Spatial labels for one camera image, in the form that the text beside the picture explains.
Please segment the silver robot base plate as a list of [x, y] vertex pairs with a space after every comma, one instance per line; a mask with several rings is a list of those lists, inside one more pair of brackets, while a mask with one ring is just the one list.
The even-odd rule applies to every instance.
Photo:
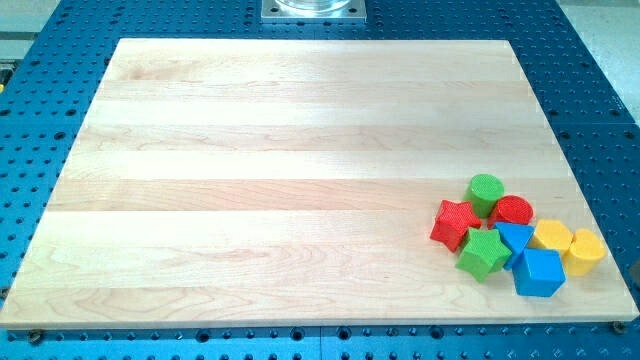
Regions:
[[365, 0], [262, 0], [262, 23], [365, 22]]

